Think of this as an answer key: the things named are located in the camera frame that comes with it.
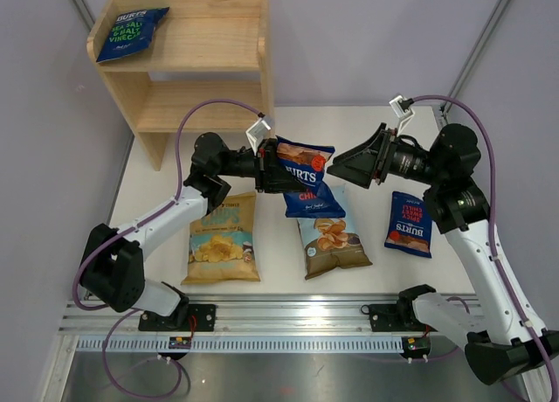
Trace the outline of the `blue sea salt vinegar bag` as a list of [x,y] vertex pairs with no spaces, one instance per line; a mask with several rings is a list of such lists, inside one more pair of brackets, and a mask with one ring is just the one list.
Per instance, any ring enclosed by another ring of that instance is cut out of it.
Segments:
[[96,62],[123,59],[147,50],[159,22],[168,12],[169,7],[164,7],[120,14],[109,31]]

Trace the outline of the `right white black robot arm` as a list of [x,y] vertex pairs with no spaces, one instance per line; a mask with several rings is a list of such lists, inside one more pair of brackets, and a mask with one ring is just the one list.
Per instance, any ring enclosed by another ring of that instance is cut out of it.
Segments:
[[458,255],[478,297],[476,320],[427,285],[399,293],[398,322],[430,327],[464,351],[479,381],[501,382],[545,365],[558,355],[558,334],[547,328],[521,291],[498,234],[492,210],[472,179],[481,158],[476,134],[451,124],[429,149],[381,124],[364,143],[335,157],[328,174],[363,188],[394,175],[428,185],[426,211]]

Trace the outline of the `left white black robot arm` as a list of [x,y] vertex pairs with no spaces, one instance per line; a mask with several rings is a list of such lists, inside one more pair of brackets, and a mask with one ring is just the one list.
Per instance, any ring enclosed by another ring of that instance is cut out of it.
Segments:
[[117,313],[138,309],[157,316],[167,329],[181,329],[189,321],[189,297],[167,283],[146,279],[145,260],[224,202],[231,189],[226,177],[249,177],[258,192],[303,192],[305,185],[280,162],[277,145],[267,139],[256,149],[231,150],[216,133],[200,135],[190,173],[173,197],[118,228],[100,224],[92,229],[73,285],[97,296],[103,308]]

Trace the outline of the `blue spicy sweet chilli bag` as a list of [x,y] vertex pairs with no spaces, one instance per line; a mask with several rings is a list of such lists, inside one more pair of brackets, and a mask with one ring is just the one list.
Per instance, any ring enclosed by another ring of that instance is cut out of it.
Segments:
[[334,146],[310,145],[277,137],[277,157],[305,185],[303,192],[284,193],[287,218],[344,218],[346,212],[324,181]]

